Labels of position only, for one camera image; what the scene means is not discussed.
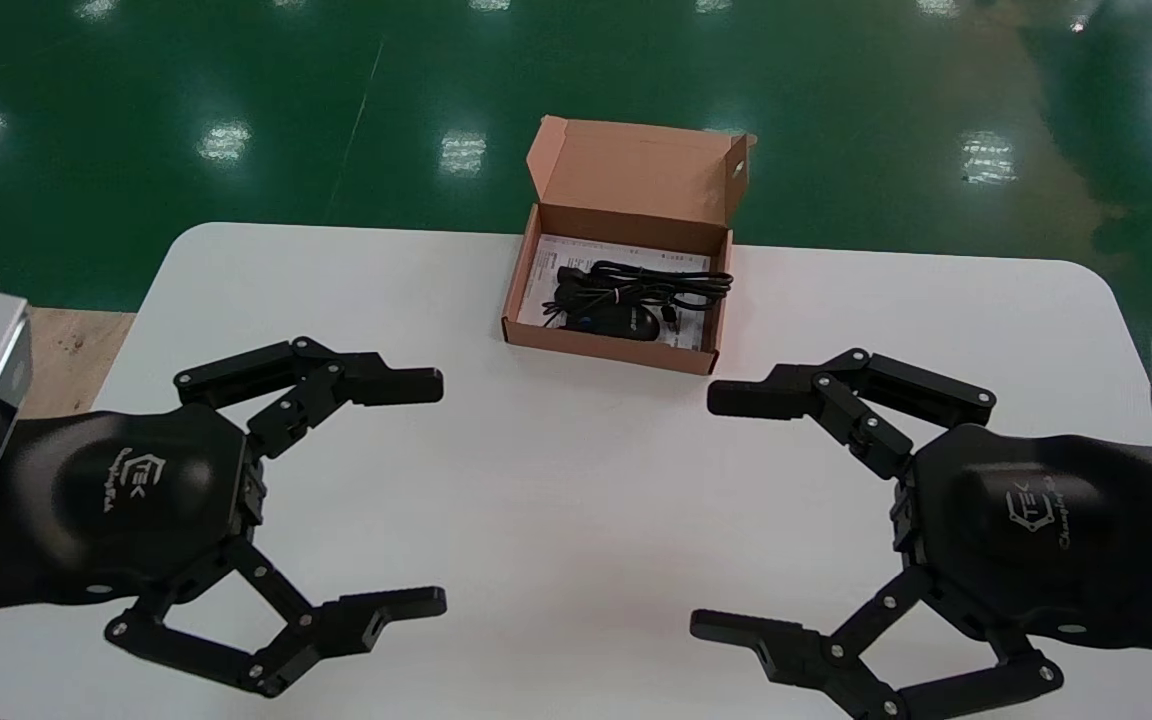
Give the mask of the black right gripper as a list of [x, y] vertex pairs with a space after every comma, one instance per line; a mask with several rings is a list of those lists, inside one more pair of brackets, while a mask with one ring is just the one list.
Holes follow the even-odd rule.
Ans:
[[[1024, 634], [1152, 651], [1152, 447], [961, 425], [895, 488], [893, 547], [910, 568], [835, 632], [699, 609], [692, 637], [749, 647], [770, 682], [826, 694], [851, 719], [955, 719], [1059, 691], [1064, 674]], [[984, 635], [995, 666], [900, 689], [878, 679], [861, 655], [923, 601]]]

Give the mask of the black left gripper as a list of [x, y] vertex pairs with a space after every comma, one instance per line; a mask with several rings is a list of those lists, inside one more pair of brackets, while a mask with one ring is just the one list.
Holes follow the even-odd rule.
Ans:
[[[174, 382], [191, 406], [170, 414], [18, 420], [0, 460], [0, 609], [141, 594], [109, 621], [106, 641], [265, 698], [316, 664], [372, 652], [392, 623], [445, 614], [435, 585], [312, 605], [250, 539], [230, 539], [260, 523], [260, 457], [282, 456], [347, 404], [435, 404], [438, 369], [394, 369], [380, 354], [294, 338], [185, 369]], [[214, 410], [266, 395], [276, 397], [247, 433]], [[187, 591], [232, 571], [285, 620], [265, 647], [247, 652], [166, 626]]]

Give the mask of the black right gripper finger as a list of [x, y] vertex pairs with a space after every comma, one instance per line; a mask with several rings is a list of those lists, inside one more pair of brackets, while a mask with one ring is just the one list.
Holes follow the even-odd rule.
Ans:
[[905, 473], [914, 442], [874, 404], [941, 429], [986, 425], [996, 397], [988, 389], [929, 372], [863, 348], [818, 365], [776, 364], [759, 382], [708, 384], [708, 414], [740, 418], [810, 418], [878, 478]]

